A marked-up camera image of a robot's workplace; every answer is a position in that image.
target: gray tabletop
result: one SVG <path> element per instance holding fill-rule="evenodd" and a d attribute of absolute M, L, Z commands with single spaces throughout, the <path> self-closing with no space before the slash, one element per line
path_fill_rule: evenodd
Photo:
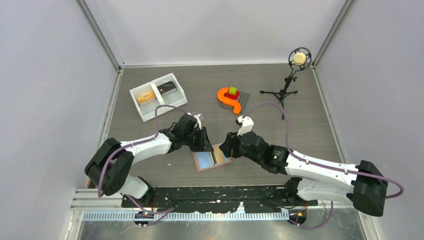
<path fill-rule="evenodd" d="M 247 111 L 255 106 L 278 100 L 260 90 L 276 91 L 284 87 L 284 78 L 290 74 L 287 64 L 245 64 L 209 66 L 162 66 L 125 68 L 118 92 L 108 137 L 118 141 L 130 141 L 155 133 L 156 122 L 143 122 L 136 110 L 129 90 L 174 73 L 185 91 L 188 103 L 181 106 L 191 113 L 203 113 L 202 125 L 212 144 L 225 140 L 228 132 L 236 132 L 237 115 L 219 107 L 217 92 L 224 87 L 236 87 L 250 94 Z M 290 146 L 303 154 L 340 162 L 339 153 L 328 123 L 318 88 L 310 69 L 299 72 L 297 81 L 289 91 L 298 90 L 284 101 L 290 118 Z M 169 128 L 182 113 L 172 110 L 159 116 L 160 129 Z M 253 131 L 273 145 L 286 146 L 286 121 L 274 106 L 263 106 L 253 112 Z M 228 186 L 284 184 L 289 177 L 274 175 L 263 170 L 253 161 L 240 157 L 232 163 L 198 172 L 193 154 L 183 146 L 178 151 L 158 155 L 135 164 L 130 173 L 141 176 L 152 186 Z"/>

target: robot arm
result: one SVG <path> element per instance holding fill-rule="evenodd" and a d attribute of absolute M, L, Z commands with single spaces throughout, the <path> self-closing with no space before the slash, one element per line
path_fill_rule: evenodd
<path fill-rule="evenodd" d="M 193 152 L 213 152 L 201 118 L 201 114 L 184 114 L 170 128 L 160 130 L 156 137 L 152 135 L 123 142 L 109 138 L 85 167 L 85 174 L 98 185 L 108 157 L 118 148 L 129 146 L 115 155 L 115 163 L 107 167 L 103 178 L 103 193 L 110 196 L 119 192 L 148 202 L 153 197 L 153 189 L 144 179 L 129 174 L 131 166 L 155 155 L 171 153 L 182 146 L 188 146 Z"/>
<path fill-rule="evenodd" d="M 362 160 L 360 165 L 342 164 L 293 151 L 294 155 L 306 160 L 299 161 L 286 147 L 270 145 L 251 131 L 254 123 L 250 117 L 240 116 L 236 123 L 240 129 L 227 133 L 219 149 L 227 158 L 246 157 L 269 173 L 299 176 L 292 177 L 285 184 L 286 197 L 293 205 L 301 206 L 310 200 L 335 201 L 353 205 L 365 214 L 383 215 L 388 183 L 347 173 L 350 170 L 383 176 L 371 162 Z M 345 173 L 309 164 L 309 161 L 344 169 Z"/>

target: tripod stand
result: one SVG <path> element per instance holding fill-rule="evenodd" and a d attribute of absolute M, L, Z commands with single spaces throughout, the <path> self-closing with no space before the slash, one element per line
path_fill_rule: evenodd
<path fill-rule="evenodd" d="M 293 74 L 290 74 L 288 77 L 284 78 L 285 81 L 285 85 L 284 85 L 284 89 L 281 89 L 279 92 L 275 92 L 275 91 L 260 91 L 261 94 L 272 94 L 274 95 L 278 101 L 281 103 L 281 107 L 284 109 L 284 99 L 289 96 L 290 94 L 297 94 L 298 91 L 290 91 L 287 92 L 287 89 L 289 88 L 289 85 L 293 82 L 296 81 L 296 76 L 294 76 Z"/>

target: white wall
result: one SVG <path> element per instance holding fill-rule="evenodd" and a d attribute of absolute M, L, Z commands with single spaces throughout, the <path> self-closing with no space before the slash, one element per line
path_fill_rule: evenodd
<path fill-rule="evenodd" d="M 382 240 L 424 235 L 423 23 L 422 0 L 356 1 L 318 64 L 347 159 L 405 187 L 375 219 Z"/>
<path fill-rule="evenodd" d="M 0 10 L 0 239 L 59 240 L 115 70 L 74 0 Z"/>
<path fill-rule="evenodd" d="M 126 65 L 287 62 L 318 51 L 343 2 L 88 0 Z"/>

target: metal frame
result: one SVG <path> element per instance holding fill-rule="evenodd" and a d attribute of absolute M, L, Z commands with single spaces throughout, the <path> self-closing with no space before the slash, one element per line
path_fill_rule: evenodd
<path fill-rule="evenodd" d="M 118 70 L 118 74 L 116 76 L 116 80 L 115 80 L 115 84 L 113 86 L 112 89 L 112 93 L 110 96 L 110 102 L 109 102 L 109 106 L 108 106 L 108 110 L 107 110 L 107 114 L 105 117 L 105 124 L 101 130 L 101 134 L 98 140 L 98 145 L 100 143 L 102 143 L 105 138 L 107 138 L 108 135 L 108 131 L 109 131 L 109 127 L 110 127 L 110 123 L 111 123 L 111 119 L 112 119 L 112 115 L 113 115 L 113 111 L 115 108 L 115 102 L 116 102 L 116 98 L 118 96 L 118 89 L 121 83 L 121 78 L 122 78 L 122 73 L 123 70 L 122 68 L 125 67 L 124 63 L 119 64 L 115 55 L 113 54 L 110 46 L 108 45 L 104 34 L 102 33 L 99 25 L 96 23 L 92 12 L 89 10 L 89 7 L 86 3 L 85 0 L 75 0 L 78 5 L 80 6 L 82 12 L 84 13 L 85 17 L 87 18 L 88 23 L 90 24 L 90 26 L 92 27 L 96 37 L 99 39 L 100 44 L 102 45 L 103 49 L 105 50 L 106 54 L 108 55 L 110 61 L 112 62 L 113 66 Z M 316 84 L 318 86 L 318 91 L 321 97 L 321 100 L 324 104 L 324 109 L 325 112 L 327 114 L 327 118 L 328 118 L 328 122 L 330 124 L 330 128 L 332 131 L 332 134 L 334 136 L 335 142 L 336 142 L 336 146 L 337 146 L 337 150 L 339 152 L 341 161 L 343 163 L 346 163 L 346 158 L 344 156 L 343 153 L 343 146 L 341 144 L 341 142 L 339 141 L 338 138 L 338 131 L 337 128 L 335 127 L 335 124 L 333 122 L 333 119 L 331 118 L 331 109 L 328 105 L 327 99 L 326 99 L 326 94 L 325 91 L 323 90 L 323 86 L 322 86 L 322 82 L 319 76 L 319 71 L 318 71 L 318 64 L 321 60 L 321 58 L 323 57 L 323 55 L 325 54 L 329 44 L 331 43 L 331 41 L 333 40 L 335 34 L 337 33 L 338 29 L 340 28 L 341 24 L 343 23 L 344 19 L 346 18 L 347 14 L 349 13 L 350 8 L 352 7 L 353 3 L 355 2 L 355 0 L 345 0 L 342 9 L 340 10 L 340 12 L 337 15 L 337 18 L 335 20 L 335 22 L 333 23 L 330 31 L 328 32 L 323 44 L 321 45 L 321 47 L 319 48 L 319 51 L 316 54 L 315 60 L 311 63 L 311 68 L 312 68 L 312 72 L 316 81 Z M 70 212 L 72 213 L 70 216 L 70 223 L 69 223 L 69 227 L 68 227 L 68 231 L 66 234 L 65 239 L 66 240 L 76 240 L 81 228 L 81 223 L 82 223 L 82 219 L 83 219 L 83 215 L 84 215 L 84 211 L 85 210 L 117 210 L 117 209 L 122 209 L 121 208 L 121 201 L 122 201 L 122 196 L 120 194 L 114 194 L 112 196 L 105 196 L 103 198 L 98 198 L 97 197 L 97 190 L 96 189 L 77 189 L 75 192 L 75 196 L 73 199 L 73 202 L 71 204 L 70 207 Z M 318 202 L 318 206 L 311 206 L 310 208 L 322 208 L 325 206 L 329 206 L 330 202 L 325 202 L 325 201 L 319 201 Z M 345 206 L 342 204 L 335 204 L 334 208 L 351 208 L 352 206 Z M 362 226 L 364 228 L 366 237 L 369 240 L 378 240 L 379 238 L 379 234 L 376 231 L 374 222 L 373 222 L 373 218 L 365 215 L 363 213 L 359 213 L 360 219 L 361 219 L 361 223 Z"/>
<path fill-rule="evenodd" d="M 91 9 L 93 9 L 93 6 L 89 7 L 86 0 L 75 0 L 76 4 L 78 4 L 79 8 L 81 9 L 82 14 L 84 14 L 85 19 L 87 20 L 88 24 L 90 25 L 94 35 L 98 39 L 101 47 L 103 48 L 104 52 L 106 53 L 107 57 L 109 58 L 110 62 L 112 63 L 113 67 L 120 71 L 122 69 L 122 64 L 124 64 L 122 61 L 117 60 L 117 56 L 114 54 L 114 52 L 111 49 L 111 45 L 106 41 L 104 31 L 102 32 L 98 22 L 96 21 L 95 17 L 93 16 L 93 13 Z"/>
<path fill-rule="evenodd" d="M 259 64 L 288 64 L 289 61 L 258 61 L 258 62 L 220 62 L 220 63 L 172 63 L 172 64 L 153 64 L 153 65 L 126 65 L 125 68 L 162 68 L 162 67 L 197 67 L 197 66 L 222 66 L 222 65 L 259 65 Z"/>
<path fill-rule="evenodd" d="M 322 43 L 321 47 L 319 48 L 318 52 L 316 53 L 316 56 L 314 57 L 314 60 L 312 61 L 312 67 L 317 67 L 318 63 L 320 62 L 321 58 L 323 57 L 324 53 L 326 52 L 328 46 L 330 45 L 331 41 L 333 40 L 333 37 L 336 35 L 337 31 L 339 30 L 340 26 L 342 25 L 343 21 L 345 20 L 346 16 L 349 13 L 349 10 L 351 9 L 352 5 L 355 3 L 356 0 L 345 0 L 343 3 L 343 6 L 341 7 L 340 11 L 338 12 L 337 17 L 335 18 L 334 23 L 332 24 L 330 31 L 328 32 L 327 36 L 325 37 L 324 42 Z"/>
<path fill-rule="evenodd" d="M 340 155 L 340 159 L 342 163 L 346 163 L 346 157 L 344 154 L 344 146 L 340 142 L 340 139 L 338 137 L 338 129 L 336 128 L 333 118 L 332 118 L 332 111 L 327 101 L 326 92 L 323 89 L 323 84 L 320 79 L 320 74 L 318 70 L 318 64 L 322 57 L 324 56 L 327 48 L 329 47 L 330 43 L 332 42 L 334 36 L 337 34 L 339 28 L 341 27 L 342 23 L 346 19 L 346 16 L 349 14 L 350 9 L 352 8 L 353 4 L 356 2 L 356 0 L 345 0 L 344 4 L 338 13 L 333 25 L 331 26 L 330 31 L 328 32 L 324 42 L 322 43 L 321 47 L 319 48 L 314 61 L 312 61 L 311 68 L 313 72 L 313 76 L 316 81 L 316 85 L 318 87 L 319 95 L 321 97 L 322 103 L 324 105 L 325 113 L 327 115 L 328 122 L 330 124 L 331 132 L 334 137 L 334 141 L 338 150 L 338 153 Z M 379 240 L 379 233 L 376 229 L 376 225 L 374 224 L 374 217 L 371 217 L 369 215 L 366 215 L 362 212 L 358 212 L 363 230 L 365 231 L 366 238 L 368 240 Z"/>

